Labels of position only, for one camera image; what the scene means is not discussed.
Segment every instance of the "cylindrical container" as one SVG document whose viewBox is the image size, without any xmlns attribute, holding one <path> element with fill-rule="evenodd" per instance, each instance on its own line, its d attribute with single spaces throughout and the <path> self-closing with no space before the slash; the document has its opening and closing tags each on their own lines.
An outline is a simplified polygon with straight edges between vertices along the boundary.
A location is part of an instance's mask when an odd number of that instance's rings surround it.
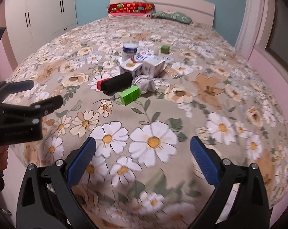
<svg viewBox="0 0 288 229">
<path fill-rule="evenodd" d="M 132 74 L 125 72 L 109 80 L 101 82 L 101 89 L 105 95 L 111 95 L 115 92 L 118 92 L 122 89 L 126 89 L 131 86 L 132 83 Z"/>
<path fill-rule="evenodd" d="M 127 59 L 130 59 L 131 57 L 136 55 L 137 50 L 138 50 L 138 46 L 136 44 L 124 43 L 123 52 L 122 52 L 123 61 L 126 61 Z"/>
</svg>

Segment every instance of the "window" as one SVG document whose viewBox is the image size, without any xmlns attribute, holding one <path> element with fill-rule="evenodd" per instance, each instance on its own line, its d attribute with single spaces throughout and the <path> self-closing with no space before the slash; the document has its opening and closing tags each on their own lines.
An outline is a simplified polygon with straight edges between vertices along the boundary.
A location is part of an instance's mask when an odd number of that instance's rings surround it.
<svg viewBox="0 0 288 229">
<path fill-rule="evenodd" d="M 274 22 L 266 51 L 288 70 L 288 7 L 283 0 L 276 0 Z"/>
</svg>

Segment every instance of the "black foam roller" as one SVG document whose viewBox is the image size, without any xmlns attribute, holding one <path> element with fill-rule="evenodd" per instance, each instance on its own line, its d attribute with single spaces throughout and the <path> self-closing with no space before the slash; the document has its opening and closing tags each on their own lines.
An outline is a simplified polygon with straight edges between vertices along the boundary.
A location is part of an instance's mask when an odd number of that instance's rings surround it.
<svg viewBox="0 0 288 229">
<path fill-rule="evenodd" d="M 101 89 L 105 95 L 110 95 L 130 87 L 131 83 L 132 83 L 132 74 L 126 72 L 102 82 Z"/>
</svg>

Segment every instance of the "wardrobe door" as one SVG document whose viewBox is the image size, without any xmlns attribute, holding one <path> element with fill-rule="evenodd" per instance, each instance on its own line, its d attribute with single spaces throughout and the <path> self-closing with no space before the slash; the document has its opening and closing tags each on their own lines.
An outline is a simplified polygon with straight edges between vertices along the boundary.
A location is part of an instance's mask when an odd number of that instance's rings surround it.
<svg viewBox="0 0 288 229">
<path fill-rule="evenodd" d="M 25 0 L 5 0 L 6 27 L 18 64 L 33 53 Z"/>
<path fill-rule="evenodd" d="M 33 37 L 33 49 L 50 42 L 52 34 L 64 27 L 60 0 L 26 0 Z"/>
<path fill-rule="evenodd" d="M 68 26 L 66 28 L 63 28 L 63 29 L 53 33 L 52 37 L 53 38 L 57 38 L 57 37 L 63 35 L 64 33 L 68 32 L 68 31 L 70 31 L 70 30 L 72 30 L 73 28 L 76 28 L 76 27 L 77 27 L 77 23 L 76 24 L 72 24 L 72 25 L 70 25 L 70 26 Z"/>
<path fill-rule="evenodd" d="M 77 24 L 75 0 L 62 0 L 62 4 L 64 8 L 62 13 L 64 28 Z"/>
</svg>

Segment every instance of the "red block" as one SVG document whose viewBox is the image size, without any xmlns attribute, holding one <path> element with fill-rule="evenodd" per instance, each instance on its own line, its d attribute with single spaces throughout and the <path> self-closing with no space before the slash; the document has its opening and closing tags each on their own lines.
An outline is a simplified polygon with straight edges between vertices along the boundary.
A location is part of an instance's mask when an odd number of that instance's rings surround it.
<svg viewBox="0 0 288 229">
<path fill-rule="evenodd" d="M 106 78 L 106 79 L 103 79 L 103 80 L 98 81 L 98 82 L 97 82 L 97 89 L 99 89 L 100 91 L 102 91 L 101 83 L 102 83 L 103 81 L 107 81 L 107 80 L 109 80 L 109 78 Z"/>
</svg>

